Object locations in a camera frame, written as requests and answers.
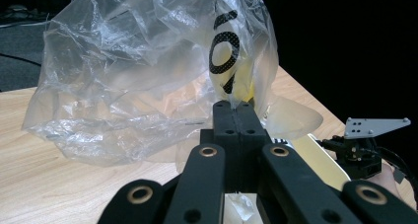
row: wooden table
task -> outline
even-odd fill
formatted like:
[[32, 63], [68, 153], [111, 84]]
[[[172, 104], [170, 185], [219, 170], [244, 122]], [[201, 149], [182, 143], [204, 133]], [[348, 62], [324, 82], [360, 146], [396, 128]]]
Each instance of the wooden table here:
[[[345, 125], [279, 67], [277, 95], [319, 112], [317, 139], [342, 135]], [[173, 163], [142, 162], [95, 167], [66, 159], [51, 142], [21, 130], [35, 88], [0, 94], [0, 223], [96, 223], [124, 185], [138, 179], [166, 183], [177, 175]], [[398, 185], [402, 199], [415, 207], [408, 181]]]

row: transparent plastic bag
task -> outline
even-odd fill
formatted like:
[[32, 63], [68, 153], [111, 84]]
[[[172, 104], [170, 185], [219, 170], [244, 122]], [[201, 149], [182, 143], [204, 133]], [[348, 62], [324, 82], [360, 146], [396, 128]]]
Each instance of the transparent plastic bag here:
[[262, 117], [275, 40], [262, 0], [74, 0], [44, 33], [23, 129], [99, 166], [180, 151], [219, 100]]

